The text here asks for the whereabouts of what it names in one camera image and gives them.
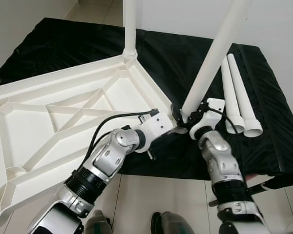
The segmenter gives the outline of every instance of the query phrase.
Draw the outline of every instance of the white tile floor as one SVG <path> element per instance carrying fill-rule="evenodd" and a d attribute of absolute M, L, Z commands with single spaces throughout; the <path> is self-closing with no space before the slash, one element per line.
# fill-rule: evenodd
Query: white tile floor
<path fill-rule="evenodd" d="M 80 0 L 67 20 L 123 25 L 122 0 Z M 258 176 L 249 186 L 267 180 Z M 116 234 L 149 234 L 153 212 L 172 211 L 182 215 L 196 233 L 217 234 L 221 224 L 210 181 L 117 175 L 96 202 L 111 218 Z M 33 216 L 46 204 L 48 194 L 16 210 L 0 228 L 0 234 L 22 234 Z M 272 233 L 293 233 L 293 186 L 254 195 Z"/>

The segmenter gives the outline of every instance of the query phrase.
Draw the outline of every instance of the white pipe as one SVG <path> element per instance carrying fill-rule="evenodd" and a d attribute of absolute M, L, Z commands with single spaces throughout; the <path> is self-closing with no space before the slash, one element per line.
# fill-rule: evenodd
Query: white pipe
<path fill-rule="evenodd" d="M 227 117 L 232 121 L 237 132 L 241 133 L 244 131 L 244 120 L 242 119 L 240 115 L 238 102 L 236 100 L 227 56 L 225 56 L 220 67 L 221 67 L 221 76 L 223 79 L 226 114 L 227 114 Z M 226 129 L 228 133 L 235 134 L 233 127 L 227 120 L 226 120 Z"/>
<path fill-rule="evenodd" d="M 244 135 L 246 137 L 257 137 L 263 132 L 262 126 L 255 117 L 248 93 L 246 92 L 233 54 L 229 54 L 227 57 L 240 112 L 244 119 Z"/>
<path fill-rule="evenodd" d="M 124 1 L 125 48 L 123 55 L 126 59 L 137 57 L 136 50 L 136 0 Z"/>
<path fill-rule="evenodd" d="M 197 110 L 233 39 L 246 20 L 251 0 L 233 0 L 181 109 L 184 122 Z"/>

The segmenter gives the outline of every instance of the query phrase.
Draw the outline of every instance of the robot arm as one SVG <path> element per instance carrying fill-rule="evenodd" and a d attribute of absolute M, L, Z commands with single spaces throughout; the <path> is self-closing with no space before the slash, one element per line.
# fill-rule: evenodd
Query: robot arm
<path fill-rule="evenodd" d="M 142 116 L 132 129 L 115 129 L 95 147 L 90 157 L 64 182 L 30 224 L 29 234 L 81 234 L 80 218 L 94 207 L 106 185 L 123 165 L 125 156 L 145 152 L 151 142 L 173 125 L 166 114 Z"/>

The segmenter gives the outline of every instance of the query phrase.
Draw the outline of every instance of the black cloth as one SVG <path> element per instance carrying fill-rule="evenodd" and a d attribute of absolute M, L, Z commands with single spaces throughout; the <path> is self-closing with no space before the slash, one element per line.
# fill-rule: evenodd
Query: black cloth
<path fill-rule="evenodd" d="M 0 68 L 0 85 L 119 55 L 124 36 L 122 27 L 45 18 Z M 181 108 L 212 40 L 137 30 L 136 41 L 139 62 Z M 237 138 L 227 133 L 224 121 L 216 129 L 239 162 L 239 155 L 243 156 L 247 174 L 283 176 L 293 183 L 293 115 L 273 71 L 258 47 L 233 44 L 230 53 L 235 55 L 263 134 L 256 138 L 241 134 L 239 153 Z M 209 97 L 224 98 L 220 71 L 205 98 Z M 188 134 L 161 137 L 151 150 L 155 161 L 147 154 L 133 153 L 126 157 L 120 173 L 209 179 L 197 143 Z"/>

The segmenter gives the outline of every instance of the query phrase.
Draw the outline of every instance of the white wall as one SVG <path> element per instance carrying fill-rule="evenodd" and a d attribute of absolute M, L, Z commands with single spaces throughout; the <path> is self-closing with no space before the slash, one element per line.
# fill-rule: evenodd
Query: white wall
<path fill-rule="evenodd" d="M 44 17 L 63 19 L 76 0 L 0 0 L 0 67 Z"/>
<path fill-rule="evenodd" d="M 214 38 L 229 0 L 137 0 L 137 27 Z M 236 43 L 259 46 L 293 112 L 293 0 L 254 0 Z"/>

